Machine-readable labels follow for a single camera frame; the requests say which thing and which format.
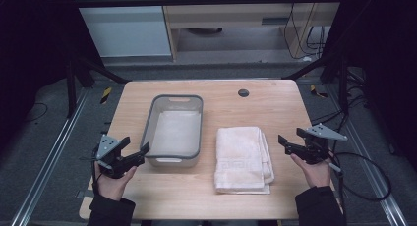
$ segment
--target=dark curtain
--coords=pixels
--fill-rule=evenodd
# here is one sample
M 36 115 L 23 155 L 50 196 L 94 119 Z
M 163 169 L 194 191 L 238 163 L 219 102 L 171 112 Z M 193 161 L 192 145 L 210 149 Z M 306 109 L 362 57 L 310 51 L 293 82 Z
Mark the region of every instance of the dark curtain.
M 0 151 L 25 121 L 37 91 L 66 78 L 71 51 L 103 67 L 80 11 L 53 1 L 0 0 Z
M 399 154 L 408 157 L 417 170 L 417 147 L 413 140 L 417 132 L 417 92 L 414 88 L 417 4 L 415 0 L 372 0 L 367 4 L 368 1 L 340 5 L 325 53 L 340 42 L 340 36 L 360 15 L 346 40 L 342 41 L 342 50 L 349 65 L 365 71 L 365 92 L 388 141 Z M 338 68 L 329 64 L 325 70 L 336 72 Z

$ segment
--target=hand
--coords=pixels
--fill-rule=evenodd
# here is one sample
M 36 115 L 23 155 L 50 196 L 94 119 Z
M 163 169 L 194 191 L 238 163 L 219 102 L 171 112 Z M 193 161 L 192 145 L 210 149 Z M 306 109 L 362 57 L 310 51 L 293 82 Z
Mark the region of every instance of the hand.
M 133 166 L 128 172 L 126 172 L 125 176 L 120 179 L 112 179 L 105 175 L 101 175 L 97 162 L 95 162 L 94 165 L 95 176 L 97 176 L 98 179 L 98 192 L 105 198 L 119 201 L 125 192 L 126 185 L 135 174 L 137 167 Z
M 328 166 L 328 162 L 326 160 L 310 165 L 304 162 L 304 160 L 296 154 L 291 154 L 291 158 L 303 170 L 304 176 L 306 177 L 310 188 L 313 188 L 314 186 L 330 186 L 330 167 Z

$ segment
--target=wire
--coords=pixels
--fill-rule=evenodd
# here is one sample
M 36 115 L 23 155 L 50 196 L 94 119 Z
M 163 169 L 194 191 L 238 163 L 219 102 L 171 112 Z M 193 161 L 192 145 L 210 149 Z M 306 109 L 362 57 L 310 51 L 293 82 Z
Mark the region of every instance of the wire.
M 98 153 L 98 146 L 96 146 L 92 150 L 91 159 L 95 159 L 97 153 Z M 98 195 L 99 194 L 99 192 L 98 192 L 98 179 L 95 178 L 96 176 L 95 176 L 95 162 L 94 161 L 91 162 L 91 174 L 92 174 L 92 190 L 94 191 L 95 195 Z
M 96 180 L 97 182 L 98 182 L 98 180 L 101 178 L 101 176 L 102 176 L 102 175 L 103 175 L 103 174 L 101 174 L 101 173 L 100 173 L 100 175 L 98 175 L 98 178 L 97 178 L 97 180 Z
M 364 95 L 358 95 L 355 99 L 351 100 L 351 105 L 349 106 L 349 108 L 354 108 L 355 106 L 361 104 L 361 103 L 365 103 L 367 101 L 367 99 L 365 98 Z
M 45 103 L 42 103 L 42 102 L 37 102 L 37 103 L 35 103 L 34 105 L 42 105 L 42 106 L 44 106 L 44 107 L 45 107 L 45 110 L 44 110 L 44 111 L 43 111 L 43 113 L 42 113 L 42 114 L 40 114 L 39 116 L 37 116 L 37 117 L 35 117 L 35 118 L 32 118 L 32 119 L 25 120 L 25 122 L 32 122 L 32 121 L 38 120 L 38 119 L 40 119 L 42 116 L 44 116 L 44 115 L 46 114 L 46 112 L 48 111 L 48 106 L 47 106 Z
M 347 114 L 345 114 L 345 113 L 343 112 L 343 118 L 341 118 L 341 121 L 340 121 L 339 127 L 336 129 L 336 131 L 337 131 L 338 133 L 340 133 L 341 128 L 342 128 L 342 127 L 344 126 L 344 124 L 346 123 L 348 116 L 349 116 L 349 115 L 347 115 Z M 337 140 L 334 140 L 334 142 L 333 142 L 333 147 L 331 148 L 331 151 L 332 151 L 333 153 L 334 153 L 334 152 L 335 152 L 335 150 L 336 150 L 336 144 L 337 144 Z
M 359 100 L 359 99 L 363 99 L 363 98 L 364 98 L 364 96 L 363 96 L 363 95 L 358 95 L 358 96 L 356 96 L 355 98 L 351 99 L 351 100 L 349 101 L 349 104 L 348 104 L 349 108 L 353 108 L 353 107 L 357 106 L 358 104 L 360 104 L 360 102 L 359 102 L 359 103 L 356 103 L 356 104 L 353 104 L 353 103 L 354 103 L 355 101 L 357 101 L 357 100 Z M 331 121 L 332 119 L 336 118 L 336 117 L 337 117 L 338 115 L 340 115 L 341 113 L 343 113 L 343 111 L 342 111 L 342 110 L 337 110 L 337 111 L 335 111 L 335 112 L 329 113 L 329 114 L 324 115 L 324 116 L 321 116 L 321 117 L 319 117 L 319 118 L 312 119 L 311 121 L 314 123 L 314 124 L 313 124 L 313 126 L 318 125 L 319 123 L 324 124 L 324 123 L 329 122 L 329 121 Z M 323 121 L 318 122 L 319 120 L 321 120 L 321 119 L 323 119 L 323 118 L 326 118 L 326 117 L 329 117 L 329 118 L 327 118 L 327 119 L 325 119 L 325 120 L 323 120 Z
M 291 11 L 289 13 L 287 24 L 285 25 L 285 28 L 284 28 L 284 40 L 285 40 L 285 43 L 286 43 L 286 45 L 289 49 L 289 44 L 288 44 L 288 41 L 286 40 L 286 29 L 287 29 L 287 26 L 288 26 L 290 20 L 292 20 L 292 25 L 294 26 L 295 35 L 297 36 L 298 46 L 300 47 L 301 51 L 303 51 L 303 53 L 306 54 L 306 55 L 304 55 L 303 57 L 295 57 L 295 56 L 292 55 L 291 50 L 289 51 L 289 54 L 292 57 L 292 59 L 302 59 L 306 56 L 312 56 L 312 55 L 314 55 L 314 53 L 308 53 L 308 52 L 304 51 L 303 46 L 301 45 L 301 39 L 300 39 L 300 36 L 298 34 L 297 27 L 295 26 L 294 14 L 293 13 L 294 13 L 294 3 L 291 4 Z
M 349 93 L 351 90 L 353 90 L 353 89 L 360 89 L 360 90 L 363 90 L 363 86 L 362 85 L 356 85 L 356 86 L 352 86 L 352 87 L 350 87 L 348 90 L 347 90 L 347 92 Z
M 306 45 L 312 50 L 316 50 L 316 58 L 319 59 L 322 57 L 323 49 L 325 46 L 325 27 L 321 27 L 320 39 L 319 42 L 310 42 L 310 37 L 312 35 L 314 27 L 311 27 L 309 34 L 307 35 Z
M 355 81 L 356 84 L 363 85 L 365 83 L 365 81 L 362 78 L 358 77 L 357 75 L 355 75 L 351 71 L 347 70 L 347 73 L 352 78 L 352 80 Z
M 371 163 L 372 165 L 374 165 L 378 169 L 378 171 L 384 177 L 384 180 L 387 184 L 387 192 L 382 197 L 378 197 L 378 198 L 371 198 L 371 197 L 367 197 L 367 196 L 358 194 L 357 192 L 353 191 L 350 187 L 346 186 L 346 184 L 343 184 L 343 188 L 345 188 L 348 192 L 350 192 L 354 196 L 356 196 L 358 198 L 368 200 L 368 201 L 380 201 L 380 200 L 384 200 L 384 199 L 389 197 L 389 195 L 392 192 L 391 181 L 390 181 L 389 177 L 387 176 L 387 174 L 385 173 L 385 171 L 383 170 L 383 168 L 381 168 L 381 166 L 379 166 L 375 161 L 371 160 L 370 158 L 367 158 L 367 157 L 365 157 L 363 155 L 360 155 L 360 154 L 357 154 L 357 153 L 337 152 L 337 153 L 334 154 L 334 156 L 337 156 L 337 157 L 340 156 L 340 155 L 352 155 L 352 156 L 356 156 L 356 157 L 359 157 L 359 158 L 362 158 L 362 159 L 368 161 L 369 163 Z

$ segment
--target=metal bracket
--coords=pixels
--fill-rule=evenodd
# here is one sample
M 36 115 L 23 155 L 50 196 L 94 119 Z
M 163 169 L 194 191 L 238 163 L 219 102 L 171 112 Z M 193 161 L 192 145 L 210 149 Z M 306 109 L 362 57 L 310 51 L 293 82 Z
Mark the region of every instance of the metal bracket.
M 329 129 L 328 127 L 322 125 L 322 123 L 311 128 L 307 128 L 306 132 L 310 135 L 328 140 L 347 141 L 347 136 L 343 136 L 340 133 Z
M 97 160 L 100 160 L 104 156 L 106 156 L 110 151 L 116 148 L 119 145 L 120 141 L 110 137 L 110 136 L 102 136 L 100 140 L 100 145 L 98 146 L 98 152 L 95 156 Z

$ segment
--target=sleeve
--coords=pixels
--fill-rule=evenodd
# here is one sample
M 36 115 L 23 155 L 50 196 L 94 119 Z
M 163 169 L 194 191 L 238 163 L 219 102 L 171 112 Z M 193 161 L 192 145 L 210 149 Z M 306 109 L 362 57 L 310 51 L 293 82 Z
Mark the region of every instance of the sleeve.
M 95 195 L 89 206 L 91 215 L 88 226 L 130 225 L 135 204 L 122 198 L 120 201 Z
M 300 226 L 343 225 L 343 215 L 330 187 L 313 187 L 295 197 Z

